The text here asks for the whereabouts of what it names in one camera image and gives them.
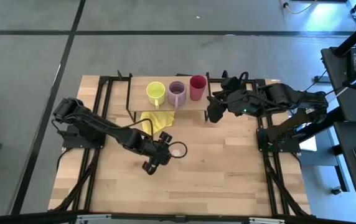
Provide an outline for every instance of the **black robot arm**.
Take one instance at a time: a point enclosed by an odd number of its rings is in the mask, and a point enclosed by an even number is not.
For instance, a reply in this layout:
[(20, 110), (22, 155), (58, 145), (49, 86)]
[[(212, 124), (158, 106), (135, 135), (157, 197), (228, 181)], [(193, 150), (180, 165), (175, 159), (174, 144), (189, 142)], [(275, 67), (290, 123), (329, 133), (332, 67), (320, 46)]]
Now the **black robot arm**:
[(100, 133), (107, 134), (114, 137), (125, 149), (148, 156), (149, 161), (144, 162), (143, 169), (149, 175), (156, 171), (159, 164), (167, 165), (170, 161), (169, 143), (172, 137), (165, 132), (161, 133), (159, 140), (153, 141), (152, 136), (141, 130), (120, 127), (103, 119), (84, 107), (82, 101), (74, 98), (63, 99), (53, 115), (57, 122), (75, 126), (79, 135), (88, 141), (96, 141)]
[(221, 83), (222, 91), (213, 92), (207, 99), (210, 105), (207, 113), (211, 122), (218, 122), (225, 110), (241, 116), (247, 114), (257, 118), (271, 114), (282, 113), (298, 108), (296, 114), (277, 126), (257, 130), (260, 149), (272, 148), (271, 151), (282, 151), (279, 143), (288, 142), (300, 136), (296, 128), (305, 123), (319, 123), (326, 117), (328, 103), (325, 93), (308, 93), (296, 91), (290, 86), (275, 83), (272, 85), (258, 86), (256, 90), (247, 90), (245, 84), (237, 77), (226, 78)]

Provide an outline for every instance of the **yellow towel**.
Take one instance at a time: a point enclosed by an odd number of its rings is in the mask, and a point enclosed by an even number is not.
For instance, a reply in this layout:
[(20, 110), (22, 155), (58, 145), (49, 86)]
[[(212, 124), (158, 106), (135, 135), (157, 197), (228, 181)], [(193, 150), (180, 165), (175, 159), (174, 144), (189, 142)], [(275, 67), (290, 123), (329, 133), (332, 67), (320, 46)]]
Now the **yellow towel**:
[[(174, 123), (175, 111), (148, 111), (142, 112), (141, 119), (149, 118), (153, 124), (153, 135), (161, 131), (165, 127), (172, 126)], [(151, 124), (149, 122), (142, 122), (143, 131), (151, 133)]]

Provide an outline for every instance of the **wheel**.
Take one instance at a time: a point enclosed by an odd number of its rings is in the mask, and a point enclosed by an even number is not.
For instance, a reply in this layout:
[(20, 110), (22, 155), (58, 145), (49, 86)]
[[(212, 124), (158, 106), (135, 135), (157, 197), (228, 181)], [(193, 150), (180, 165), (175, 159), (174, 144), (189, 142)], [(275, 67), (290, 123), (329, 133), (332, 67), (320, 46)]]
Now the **wheel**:
[(342, 192), (341, 187), (335, 187), (330, 191), (334, 195), (338, 195), (339, 193)]
[(351, 9), (351, 14), (355, 13), (356, 12), (356, 5)]

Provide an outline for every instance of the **mug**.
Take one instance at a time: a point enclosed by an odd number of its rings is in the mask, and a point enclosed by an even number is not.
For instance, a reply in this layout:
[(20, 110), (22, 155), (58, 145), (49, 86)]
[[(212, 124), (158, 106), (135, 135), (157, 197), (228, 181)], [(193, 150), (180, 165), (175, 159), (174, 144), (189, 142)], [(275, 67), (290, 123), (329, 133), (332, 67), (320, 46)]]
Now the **mug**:
[(148, 95), (149, 102), (158, 110), (159, 105), (162, 105), (166, 98), (166, 88), (161, 82), (151, 82), (146, 87), (146, 94)]
[(203, 75), (194, 75), (190, 78), (190, 99), (199, 101), (202, 98), (207, 80)]
[(180, 81), (174, 81), (168, 86), (168, 102), (174, 105), (176, 110), (178, 106), (185, 103), (186, 100), (186, 87)]

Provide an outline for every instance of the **concrete floor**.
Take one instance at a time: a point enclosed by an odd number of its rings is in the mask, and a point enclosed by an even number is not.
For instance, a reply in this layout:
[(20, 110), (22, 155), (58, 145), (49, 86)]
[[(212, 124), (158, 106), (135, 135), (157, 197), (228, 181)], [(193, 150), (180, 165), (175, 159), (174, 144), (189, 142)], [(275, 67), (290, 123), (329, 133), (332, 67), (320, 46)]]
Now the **concrete floor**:
[[(0, 30), (70, 30), (79, 0), (0, 0)], [(290, 1), (298, 11), (308, 2)], [(278, 0), (87, 0), (78, 30), (353, 31), (344, 3), (319, 2), (302, 14), (283, 11)], [(57, 94), (75, 96), (82, 75), (167, 76), (205, 73), (219, 77), (248, 71), (303, 90), (325, 69), (320, 50), (343, 36), (103, 35), (76, 36)], [(9, 212), (16, 185), (65, 48), (65, 35), (0, 36), (0, 215)], [(316, 85), (311, 91), (330, 91)], [(62, 140), (48, 126), (22, 212), (44, 212)], [(314, 215), (356, 221), (356, 193), (329, 195), (338, 185), (331, 167), (303, 167)]]

